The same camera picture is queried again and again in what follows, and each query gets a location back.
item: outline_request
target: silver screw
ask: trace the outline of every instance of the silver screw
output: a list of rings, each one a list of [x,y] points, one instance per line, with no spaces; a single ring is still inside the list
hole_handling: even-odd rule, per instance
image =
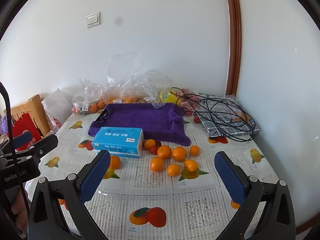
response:
[[[38,180],[39,183],[44,183],[45,182],[45,177],[41,177],[39,180]]]
[[[281,179],[281,180],[279,181],[279,184],[280,184],[281,186],[287,185],[287,183],[286,183],[283,179]]]
[[[76,175],[74,173],[71,173],[68,175],[68,180],[74,180],[76,178]]]
[[[252,182],[257,182],[258,181],[258,178],[256,176],[250,176],[249,179],[252,181]]]

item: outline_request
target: blue tissue pack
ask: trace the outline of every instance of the blue tissue pack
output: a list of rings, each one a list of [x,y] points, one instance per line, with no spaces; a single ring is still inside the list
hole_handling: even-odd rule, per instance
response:
[[[111,155],[140,158],[143,142],[141,128],[101,127],[92,145],[95,150],[107,150]]]

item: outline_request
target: blue textured pad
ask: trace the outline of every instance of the blue textured pad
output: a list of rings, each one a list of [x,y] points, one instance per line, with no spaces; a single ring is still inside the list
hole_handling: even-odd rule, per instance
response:
[[[242,206],[245,201],[245,187],[230,167],[229,163],[219,152],[214,157],[214,166],[219,173],[223,184],[226,186],[233,202]]]
[[[106,151],[81,184],[79,198],[82,204],[92,199],[109,166],[110,153]]]

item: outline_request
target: red bag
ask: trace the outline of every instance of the red bag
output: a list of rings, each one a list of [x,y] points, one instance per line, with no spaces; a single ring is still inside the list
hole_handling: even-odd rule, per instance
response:
[[[32,140],[22,146],[20,146],[17,150],[22,151],[29,148],[31,145],[35,144],[37,141],[41,140],[40,133],[38,132],[35,124],[33,123],[29,113],[23,114],[17,122],[12,126],[12,135],[13,137],[17,137],[24,132],[30,131],[32,133]]]

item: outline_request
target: folded cloth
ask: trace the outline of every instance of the folded cloth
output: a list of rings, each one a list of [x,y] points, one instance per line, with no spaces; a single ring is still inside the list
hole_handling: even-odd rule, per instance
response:
[[[183,128],[183,110],[173,103],[154,108],[152,104],[108,104],[93,121],[89,135],[95,136],[101,127],[142,128],[145,139],[190,145]]]

